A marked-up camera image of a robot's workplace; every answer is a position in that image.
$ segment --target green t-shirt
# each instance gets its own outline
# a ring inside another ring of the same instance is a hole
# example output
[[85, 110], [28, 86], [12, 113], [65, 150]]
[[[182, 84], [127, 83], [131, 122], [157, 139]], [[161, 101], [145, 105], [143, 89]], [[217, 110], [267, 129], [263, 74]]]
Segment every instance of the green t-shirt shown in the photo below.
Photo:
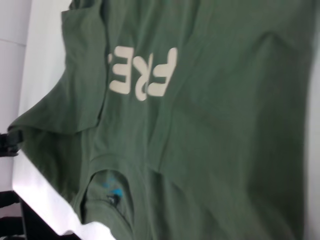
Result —
[[301, 240], [313, 0], [74, 0], [10, 130], [117, 240]]

